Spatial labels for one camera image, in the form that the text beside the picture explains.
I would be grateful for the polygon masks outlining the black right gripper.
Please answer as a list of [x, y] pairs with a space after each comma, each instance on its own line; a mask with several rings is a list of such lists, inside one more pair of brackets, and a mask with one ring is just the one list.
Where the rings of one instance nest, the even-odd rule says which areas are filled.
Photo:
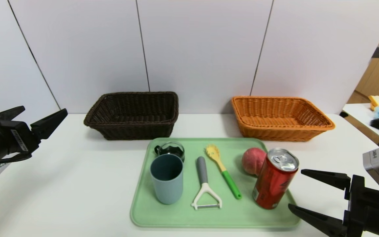
[[354, 175], [351, 182], [350, 177], [344, 173], [302, 169], [301, 174], [340, 190], [350, 188], [349, 206], [345, 211], [343, 222], [340, 219], [288, 204], [289, 210], [294, 215], [328, 237], [361, 237], [364, 231], [379, 236], [379, 190], [365, 187], [364, 177]]

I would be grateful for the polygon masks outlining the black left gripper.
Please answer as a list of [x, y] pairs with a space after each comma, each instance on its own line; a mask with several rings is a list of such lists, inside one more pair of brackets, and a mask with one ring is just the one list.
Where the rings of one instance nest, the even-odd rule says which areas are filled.
[[67, 109], [61, 109], [30, 125], [12, 121], [25, 111], [17, 106], [0, 112], [0, 161], [23, 161], [29, 159], [39, 147], [39, 140], [48, 139], [67, 117]]

